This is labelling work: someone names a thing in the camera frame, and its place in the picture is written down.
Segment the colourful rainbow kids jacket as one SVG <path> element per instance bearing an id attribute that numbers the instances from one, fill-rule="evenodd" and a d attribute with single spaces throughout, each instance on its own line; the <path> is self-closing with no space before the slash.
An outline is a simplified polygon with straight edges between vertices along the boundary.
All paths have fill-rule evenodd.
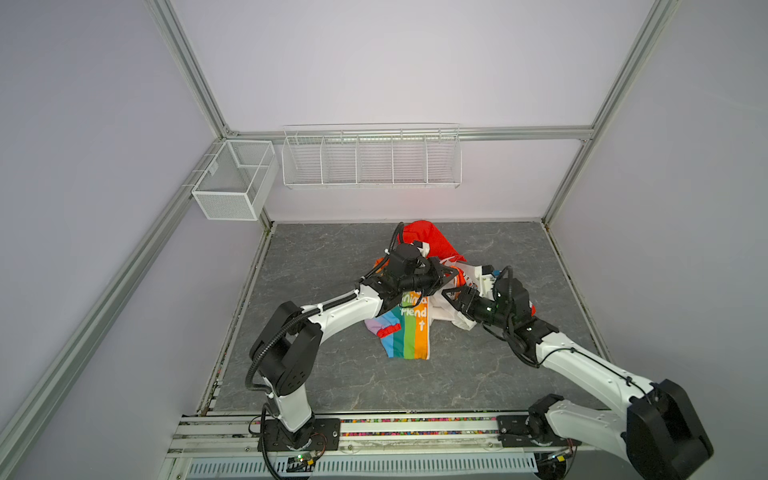
<path id="1" fill-rule="evenodd" d="M 468 270 L 472 266 L 433 223 L 420 220 L 407 224 L 399 240 L 428 246 L 428 255 L 437 257 L 444 266 L 458 271 L 448 283 L 450 288 L 470 286 Z M 441 293 L 426 297 L 417 291 L 407 292 L 395 308 L 377 318 L 365 321 L 366 328 L 375 334 L 390 358 L 427 360 L 430 358 L 430 327 L 434 321 L 446 321 L 470 331 L 478 323 L 453 308 Z"/>

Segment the white mesh box basket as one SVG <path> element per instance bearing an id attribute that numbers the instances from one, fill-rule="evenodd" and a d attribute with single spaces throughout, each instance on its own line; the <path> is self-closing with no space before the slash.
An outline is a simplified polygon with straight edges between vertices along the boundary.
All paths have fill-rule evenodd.
<path id="1" fill-rule="evenodd" d="M 278 170 L 272 142 L 225 140 L 192 194 L 208 220 L 258 221 Z"/>

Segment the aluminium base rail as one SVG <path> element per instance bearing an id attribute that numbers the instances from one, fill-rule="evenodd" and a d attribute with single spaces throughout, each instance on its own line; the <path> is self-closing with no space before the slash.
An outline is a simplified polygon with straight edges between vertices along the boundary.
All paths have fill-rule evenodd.
<path id="1" fill-rule="evenodd" d="M 160 470 L 162 479 L 188 479 L 186 473 L 198 459 L 261 457 L 271 477 L 281 477 L 271 462 L 286 458 L 290 464 L 309 470 L 331 455 L 423 455 L 515 452 L 532 453 L 538 465 L 529 478 L 559 479 L 566 475 L 573 458 L 588 453 L 611 453 L 587 444 L 570 448 L 505 448 L 498 440 L 496 417 L 525 412 L 445 414 L 321 415 L 341 419 L 341 439 L 336 451 L 267 452 L 258 450 L 261 428 L 271 416 L 205 416 L 181 420 Z"/>

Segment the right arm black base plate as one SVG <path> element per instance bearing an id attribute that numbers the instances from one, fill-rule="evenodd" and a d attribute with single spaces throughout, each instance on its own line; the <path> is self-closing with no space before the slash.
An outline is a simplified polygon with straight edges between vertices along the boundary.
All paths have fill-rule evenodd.
<path id="1" fill-rule="evenodd" d="M 549 425 L 528 413 L 502 414 L 496 417 L 498 440 L 505 448 L 570 448 L 581 442 L 557 436 Z"/>

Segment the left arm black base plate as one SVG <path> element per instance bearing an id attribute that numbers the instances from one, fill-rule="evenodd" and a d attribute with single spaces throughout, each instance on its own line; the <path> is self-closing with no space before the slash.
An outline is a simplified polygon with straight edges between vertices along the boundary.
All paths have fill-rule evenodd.
<path id="1" fill-rule="evenodd" d="M 259 451 L 264 447 L 267 452 L 336 451 L 341 439 L 341 419 L 311 418 L 296 432 L 290 432 L 279 420 L 267 419 L 261 430 Z"/>

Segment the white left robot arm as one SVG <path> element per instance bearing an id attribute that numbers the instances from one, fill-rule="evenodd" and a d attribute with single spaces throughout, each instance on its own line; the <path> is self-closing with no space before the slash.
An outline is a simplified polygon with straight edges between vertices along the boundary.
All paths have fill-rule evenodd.
<path id="1" fill-rule="evenodd" d="M 422 301 L 456 276 L 437 257 L 427 258 L 419 246 L 404 243 L 390 248 L 344 295 L 304 307 L 281 304 L 251 346 L 245 387 L 267 394 L 266 406 L 284 433 L 310 430 L 314 413 L 305 383 L 322 342 L 401 306 L 407 293 Z"/>

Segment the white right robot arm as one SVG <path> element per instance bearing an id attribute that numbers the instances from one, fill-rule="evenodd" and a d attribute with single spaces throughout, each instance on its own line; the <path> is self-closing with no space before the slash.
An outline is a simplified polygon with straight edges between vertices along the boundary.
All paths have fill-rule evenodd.
<path id="1" fill-rule="evenodd" d="M 470 285 L 442 295 L 468 319 L 498 329 L 525 365 L 552 370 L 603 404 L 596 410 L 558 394 L 542 397 L 516 431 L 533 443 L 587 444 L 628 462 L 644 479 L 688 479 L 713 457 L 714 446 L 682 386 L 634 375 L 581 347 L 534 314 L 519 280 L 497 278 L 489 296 Z"/>

